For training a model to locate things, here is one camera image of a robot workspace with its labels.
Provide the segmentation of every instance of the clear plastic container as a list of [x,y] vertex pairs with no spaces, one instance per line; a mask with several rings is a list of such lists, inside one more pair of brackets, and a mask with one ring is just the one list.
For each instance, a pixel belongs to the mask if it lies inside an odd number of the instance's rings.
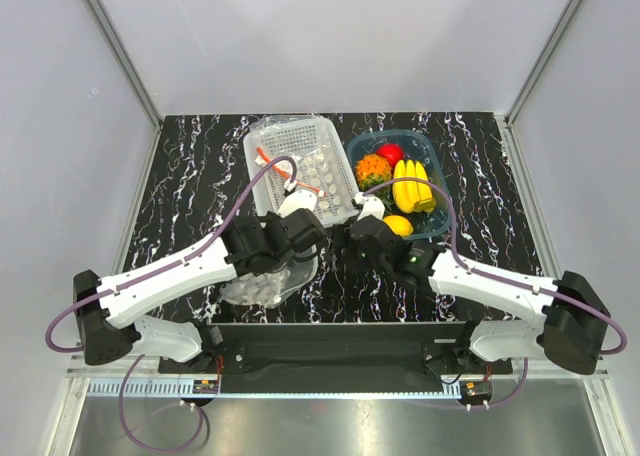
[[[250,178],[261,168],[256,159],[258,148],[262,148],[269,159],[288,155],[298,163],[298,181],[326,193],[319,198],[314,211],[325,227],[358,214],[351,202],[358,192],[358,185],[330,120],[307,115],[267,116],[250,129],[243,141]],[[258,215],[278,212],[285,198],[284,182],[285,178],[276,171],[269,171],[253,187]],[[301,256],[309,256],[315,250],[314,247]],[[259,304],[275,308],[311,281],[317,268],[317,258],[305,262],[291,261],[275,273],[247,274],[227,283],[221,288],[220,295],[230,304]]]
[[[319,116],[269,116],[244,138],[249,177],[260,171],[258,148],[270,159],[291,156],[297,162],[297,180],[324,191],[314,214],[324,227],[342,223],[358,214],[351,202],[358,192],[356,179],[333,123]],[[259,215],[277,212],[284,201],[285,178],[269,171],[253,187]]]
[[[390,129],[363,133],[356,136],[347,146],[349,164],[354,168],[357,162],[364,156],[375,153],[380,146],[386,143],[399,145],[404,151],[405,160],[413,159],[414,161],[420,161],[427,171],[429,181],[449,194],[447,183],[442,174],[442,168],[440,167],[438,157],[431,142],[425,136],[415,131]],[[405,214],[395,206],[392,207],[393,214],[406,217],[413,226],[413,234],[407,236],[405,239],[433,238],[449,229],[451,226],[451,217],[447,211],[447,203],[440,195],[434,194],[434,196],[436,198],[436,209],[434,209],[432,213]]]

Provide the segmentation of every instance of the purple tube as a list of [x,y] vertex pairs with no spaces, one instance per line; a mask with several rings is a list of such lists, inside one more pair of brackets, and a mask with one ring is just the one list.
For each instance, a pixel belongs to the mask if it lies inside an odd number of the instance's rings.
[[164,453],[164,454],[180,453],[185,449],[187,449],[189,446],[191,446],[193,442],[196,440],[196,438],[200,435],[200,431],[202,431],[202,424],[204,423],[204,420],[207,416],[200,407],[193,406],[193,408],[196,409],[196,411],[198,412],[198,427],[193,433],[193,436],[191,436],[187,441],[185,441],[184,443],[182,443],[180,446],[176,448],[170,448],[170,449],[156,448],[146,443],[143,443],[138,438],[136,438],[135,435],[133,434],[133,431],[135,431],[135,429],[132,431],[129,428],[129,426],[127,426],[127,422],[124,418],[124,390],[127,386],[127,381],[129,380],[131,373],[133,373],[133,370],[138,365],[138,363],[142,360],[142,358],[144,358],[144,354],[141,354],[140,356],[138,356],[135,362],[127,370],[127,374],[125,374],[124,379],[122,380],[122,385],[120,386],[120,392],[118,393],[118,415],[120,416],[120,424],[122,425],[122,429],[124,430],[124,433],[127,435],[127,437],[142,449],[146,449],[147,451],[152,451],[154,453]]

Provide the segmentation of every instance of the yellow banana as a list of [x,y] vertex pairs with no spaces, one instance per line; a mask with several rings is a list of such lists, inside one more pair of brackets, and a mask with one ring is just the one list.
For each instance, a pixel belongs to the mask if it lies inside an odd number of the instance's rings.
[[[405,163],[407,176],[409,178],[416,177],[416,165],[413,160],[408,160]],[[418,193],[418,183],[415,181],[407,181],[405,183],[407,185],[407,196],[409,197],[409,202],[413,207],[414,211],[420,211],[420,193]]]
[[[406,176],[404,161],[398,161],[393,171],[394,178],[403,178]],[[405,181],[399,183],[393,183],[393,200],[396,202],[396,206],[403,213],[412,213],[413,204],[409,201],[407,195],[407,186]]]
[[[416,177],[428,181],[427,172],[420,161],[416,161]],[[420,210],[427,213],[432,212],[436,208],[436,200],[431,188],[426,184],[418,184],[418,192],[420,193]]]

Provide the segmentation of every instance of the purple cable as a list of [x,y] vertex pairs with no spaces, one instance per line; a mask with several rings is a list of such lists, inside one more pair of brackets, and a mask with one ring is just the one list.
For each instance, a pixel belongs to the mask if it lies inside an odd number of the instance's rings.
[[127,374],[125,374],[124,379],[122,380],[122,385],[120,386],[120,392],[118,393],[118,414],[120,416],[120,424],[122,425],[122,429],[124,430],[124,433],[127,435],[127,437],[142,449],[146,449],[147,451],[153,451],[154,453],[165,453],[165,454],[180,453],[183,450],[187,449],[191,444],[193,444],[196,438],[200,435],[200,431],[202,430],[202,424],[204,423],[204,420],[207,417],[207,415],[199,406],[195,406],[195,405],[191,406],[192,408],[196,409],[199,416],[198,427],[196,428],[196,431],[193,433],[193,436],[191,436],[191,438],[189,438],[187,441],[185,441],[184,443],[182,443],[180,446],[176,448],[170,448],[170,449],[156,448],[146,443],[143,443],[142,441],[140,441],[138,438],[135,437],[135,435],[133,434],[133,431],[129,428],[129,426],[127,426],[127,422],[124,419],[124,390],[127,386],[127,381],[129,380],[131,373],[133,373],[133,370],[138,365],[138,363],[142,360],[142,358],[144,358],[144,354],[141,354],[140,356],[138,356],[138,359],[134,361],[134,363],[128,369]]
[[[447,209],[449,211],[449,215],[451,216],[451,254],[453,255],[453,259],[455,259],[456,263],[458,263],[458,265],[461,268],[463,268],[465,270],[468,270],[469,266],[467,265],[467,263],[465,263],[462,260],[462,258],[458,254],[458,247],[456,245],[457,234],[456,234],[456,213],[455,213],[455,208],[453,207],[453,203],[451,202],[451,198],[449,197],[449,195],[447,193],[445,193],[442,189],[437,187],[435,184],[430,183],[429,181],[425,181],[424,179],[403,177],[403,178],[396,178],[396,179],[391,179],[389,181],[385,181],[384,183],[379,184],[377,186],[374,186],[373,188],[369,189],[368,191],[365,191],[363,194],[365,196],[368,196],[368,195],[373,194],[374,192],[378,191],[379,189],[382,189],[382,188],[384,188],[386,186],[390,186],[391,184],[397,183],[397,182],[400,182],[400,181],[415,181],[417,183],[426,184],[432,190],[434,190],[436,193],[438,193],[442,198],[444,198],[444,200],[447,202]],[[496,274],[487,273],[486,271],[482,271],[480,269],[475,269],[474,268],[471,272],[475,273],[475,274],[477,274],[479,276],[484,276],[485,278],[488,278],[488,279],[493,279],[494,281],[498,281],[499,283],[510,284],[511,286],[515,286],[517,288],[524,289],[525,291],[533,291],[534,290],[533,286],[530,285],[530,284],[521,283],[519,281],[513,281],[512,279],[505,278],[504,276],[498,276]],[[601,313],[597,309],[593,309],[591,306],[588,306],[588,305],[584,304],[581,301],[578,301],[576,299],[573,299],[570,296],[566,296],[566,295],[558,293],[556,291],[550,291],[548,289],[540,288],[540,292],[542,294],[546,294],[547,296],[551,296],[552,298],[557,298],[557,299],[559,299],[561,301],[564,301],[565,303],[572,304],[573,306],[576,306],[576,307],[580,308],[583,311],[586,311],[587,313],[591,314],[592,316],[595,316],[596,318],[598,318],[598,319],[604,321],[605,323],[607,323],[609,326],[611,326],[614,329],[614,331],[616,333],[618,333],[618,336],[620,336],[620,343],[618,344],[618,346],[616,346],[615,348],[602,350],[602,351],[600,351],[600,354],[603,354],[603,355],[617,354],[617,353],[620,353],[621,351],[624,351],[624,349],[627,347],[627,341],[628,340],[627,340],[626,333],[624,332],[622,327],[617,322],[615,322],[613,319],[611,319],[606,314]]]
[[[260,169],[260,171],[258,171],[258,173],[253,177],[251,181],[249,181],[249,184],[247,185],[247,187],[244,189],[242,194],[240,194],[240,197],[238,197],[236,204],[233,205],[233,207],[231,208],[231,211],[229,211],[229,214],[227,214],[227,217],[224,219],[224,221],[222,221],[222,224],[216,228],[211,238],[209,238],[209,240],[206,243],[204,243],[199,249],[185,256],[186,261],[191,261],[192,259],[197,258],[202,253],[204,253],[209,247],[211,247],[211,245],[216,241],[216,239],[218,239],[218,237],[224,232],[224,230],[227,229],[229,224],[231,224],[231,221],[233,221],[233,218],[236,217],[236,213],[238,212],[240,207],[243,205],[245,200],[249,197],[249,194],[251,193],[251,190],[253,189],[253,187],[258,183],[258,181],[260,181],[260,179],[267,173],[267,171],[269,171],[273,166],[275,166],[281,161],[288,161],[291,164],[292,169],[291,169],[290,180],[295,181],[296,175],[298,173],[298,168],[296,166],[295,160],[290,156],[278,156],[276,158],[273,158],[269,163],[266,164],[266,166],[264,166],[263,168]],[[123,289],[130,288],[131,286],[134,286],[138,283],[142,283],[143,281],[147,281],[153,278],[154,276],[158,276],[159,274],[163,274],[167,271],[172,270],[173,268],[177,268],[181,264],[182,263],[180,261],[174,261],[173,263],[169,263],[166,266],[162,266],[161,268],[158,268],[155,271],[144,274],[142,276],[138,276],[137,278],[134,278],[130,281],[122,283],[120,286],[117,286],[116,289],[123,290]],[[85,298],[69,306],[67,309],[62,311],[55,318],[53,318],[53,320],[51,321],[51,323],[49,323],[49,326],[47,326],[47,330],[44,333],[44,341],[46,345],[49,347],[49,349],[57,353],[76,353],[76,352],[82,351],[82,346],[75,346],[73,348],[65,348],[62,346],[58,346],[56,343],[53,342],[53,331],[56,328],[56,326],[60,324],[60,321],[62,321],[69,314],[86,306],[87,304],[91,304],[94,301],[97,301],[100,298],[109,296],[110,294],[113,294],[112,289],[107,289],[105,291],[101,291],[97,294],[89,296],[88,298]]]

